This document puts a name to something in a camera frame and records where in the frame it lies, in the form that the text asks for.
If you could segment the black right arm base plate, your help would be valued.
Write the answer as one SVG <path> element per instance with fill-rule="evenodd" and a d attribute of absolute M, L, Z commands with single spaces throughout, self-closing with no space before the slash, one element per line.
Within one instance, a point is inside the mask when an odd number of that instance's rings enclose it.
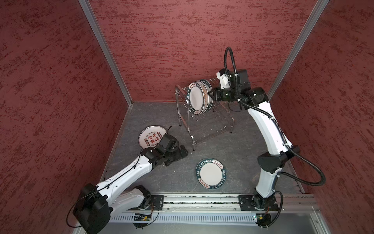
<path fill-rule="evenodd" d="M 240 195 L 238 196 L 241 211 L 278 211 L 278 202 L 275 195 L 263 198 L 260 195 Z"/>

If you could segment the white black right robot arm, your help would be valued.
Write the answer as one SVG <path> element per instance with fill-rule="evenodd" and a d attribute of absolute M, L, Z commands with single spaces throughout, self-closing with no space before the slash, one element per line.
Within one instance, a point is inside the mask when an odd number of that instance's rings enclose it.
<path fill-rule="evenodd" d="M 235 75 L 221 69 L 216 76 L 220 87 L 210 91 L 209 96 L 214 101 L 234 102 L 240 99 L 243 102 L 241 106 L 252 116 L 266 142 L 267 152 L 258 157 L 261 173 L 252 202 L 257 210 L 264 210 L 273 204 L 279 173 L 293 157 L 286 147 L 286 144 L 291 147 L 292 143 L 280 135 L 265 91 L 260 87 L 250 87 L 246 70 L 240 70 Z"/>

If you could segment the stainless steel dish rack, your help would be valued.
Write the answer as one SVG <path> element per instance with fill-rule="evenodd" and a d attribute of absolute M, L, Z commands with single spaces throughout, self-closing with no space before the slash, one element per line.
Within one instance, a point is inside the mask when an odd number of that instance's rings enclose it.
<path fill-rule="evenodd" d="M 206 112 L 194 115 L 187 99 L 187 87 L 175 86 L 179 125 L 184 126 L 195 151 L 197 145 L 224 132 L 232 133 L 235 120 L 225 102 L 214 102 Z"/>

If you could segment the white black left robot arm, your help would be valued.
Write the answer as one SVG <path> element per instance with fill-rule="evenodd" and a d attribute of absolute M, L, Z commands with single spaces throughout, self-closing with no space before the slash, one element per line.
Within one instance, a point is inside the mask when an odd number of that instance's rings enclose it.
<path fill-rule="evenodd" d="M 148 190 L 137 187 L 126 194 L 124 200 L 119 200 L 122 192 L 156 166 L 169 166 L 188 154 L 183 145 L 171 146 L 168 149 L 161 145 L 143 149 L 131 164 L 111 178 L 97 185 L 85 185 L 69 213 L 74 215 L 86 233 L 97 234 L 115 213 L 137 208 L 151 195 Z"/>

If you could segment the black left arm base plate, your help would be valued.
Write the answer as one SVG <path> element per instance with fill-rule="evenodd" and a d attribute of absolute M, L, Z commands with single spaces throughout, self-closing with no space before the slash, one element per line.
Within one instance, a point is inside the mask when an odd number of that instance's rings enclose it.
<path fill-rule="evenodd" d="M 147 195 L 142 203 L 137 207 L 139 210 L 150 211 L 152 208 L 163 209 L 164 195 Z"/>

